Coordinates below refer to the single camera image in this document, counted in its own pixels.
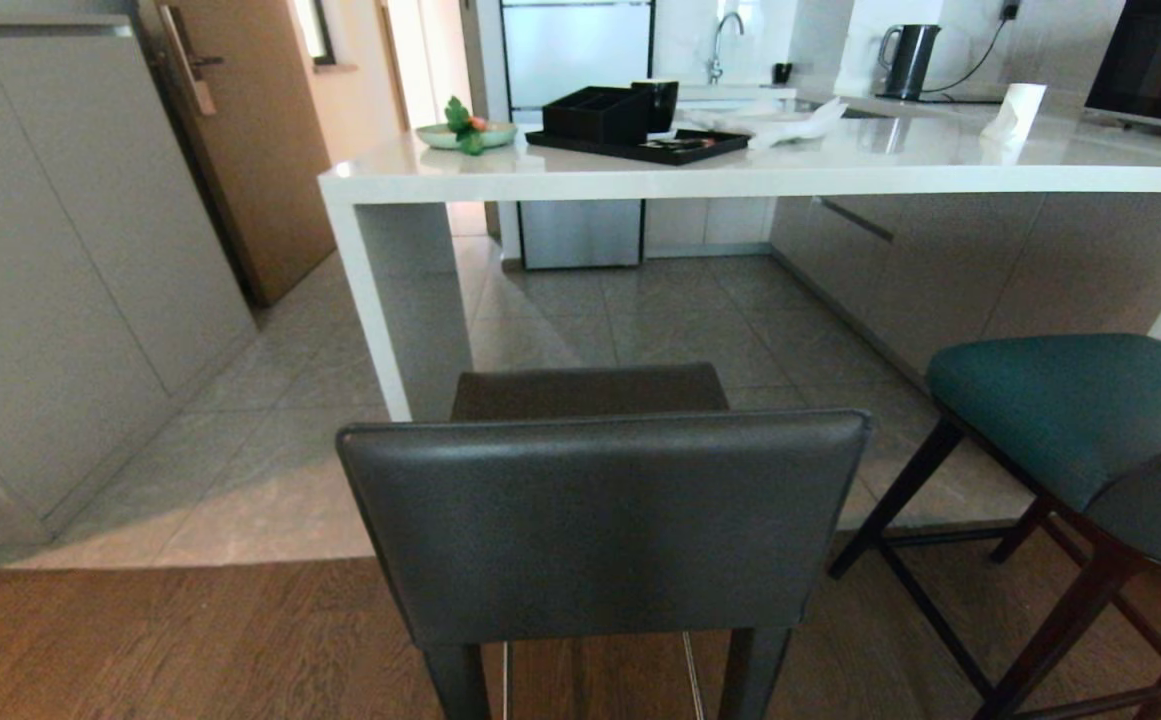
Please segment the refrigerator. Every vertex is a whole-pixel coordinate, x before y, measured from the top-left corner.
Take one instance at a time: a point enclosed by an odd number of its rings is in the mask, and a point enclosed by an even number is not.
[[[650,75],[652,1],[502,0],[510,117],[542,122],[542,108],[580,87],[627,87]],[[643,201],[519,202],[528,271],[636,265]]]

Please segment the dark gray bar stool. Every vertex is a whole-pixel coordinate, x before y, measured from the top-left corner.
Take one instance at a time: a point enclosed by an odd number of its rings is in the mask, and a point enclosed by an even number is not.
[[[1161,675],[1147,687],[1015,714],[1110,603],[1161,656],[1161,635],[1120,595],[1139,573],[1161,570],[1161,341],[1093,334],[969,343],[938,352],[926,382],[940,423],[832,562],[832,577],[871,547],[882,553],[985,698],[974,720],[1061,719],[1133,706],[1135,720],[1161,717]],[[884,537],[965,437],[1032,489],[1033,505],[1009,530]],[[1090,557],[1052,516],[1091,542]],[[895,548],[1001,537],[990,557],[1005,562],[1037,528],[1083,569],[1015,664],[990,683]]]
[[[481,643],[705,629],[721,719],[766,714],[871,420],[726,409],[707,363],[469,373],[455,423],[341,430],[449,720],[490,718]]]

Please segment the cabinet handle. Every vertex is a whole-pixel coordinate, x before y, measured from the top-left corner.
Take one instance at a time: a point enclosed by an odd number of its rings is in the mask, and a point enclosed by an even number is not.
[[[817,195],[812,197],[812,202],[816,206],[823,206],[824,209],[839,215],[842,218],[849,219],[851,224],[865,229],[865,231],[868,231],[870,233],[877,236],[882,242],[895,240],[896,236],[894,232],[888,231],[888,229],[882,228],[882,225],[880,224],[871,223],[868,222],[868,219],[859,217],[859,215],[856,215],[853,211],[850,211],[846,208],[842,208],[842,206],[837,204],[837,202],[832,202],[828,197],[821,197],[820,195]]]

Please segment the black tray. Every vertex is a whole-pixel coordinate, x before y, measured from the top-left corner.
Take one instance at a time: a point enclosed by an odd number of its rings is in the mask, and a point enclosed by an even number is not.
[[[659,147],[648,147],[646,145],[604,145],[600,142],[576,141],[571,137],[558,137],[546,132],[528,132],[526,141],[531,145],[543,145],[545,147],[558,147],[561,150],[575,150],[577,152],[594,152],[594,154],[611,154],[612,158],[626,158],[629,160],[643,160],[647,163],[658,163],[661,165],[685,165],[713,158],[716,154],[724,154],[733,150],[743,150],[749,146],[748,135],[734,135],[730,132],[705,132],[695,129],[680,129],[673,136],[673,141],[695,141],[695,138],[713,138],[713,145],[698,150],[665,150]]]

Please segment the faucet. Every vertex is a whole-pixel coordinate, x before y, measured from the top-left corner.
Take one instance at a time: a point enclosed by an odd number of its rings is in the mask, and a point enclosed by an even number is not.
[[[717,79],[722,77],[722,59],[717,55],[722,50],[722,28],[727,27],[727,20],[730,19],[736,19],[736,27],[740,29],[740,35],[744,35],[744,20],[740,19],[738,13],[731,12],[722,15],[722,22],[717,23],[717,29],[713,31],[713,56],[709,58],[708,64],[709,85],[717,85]]]

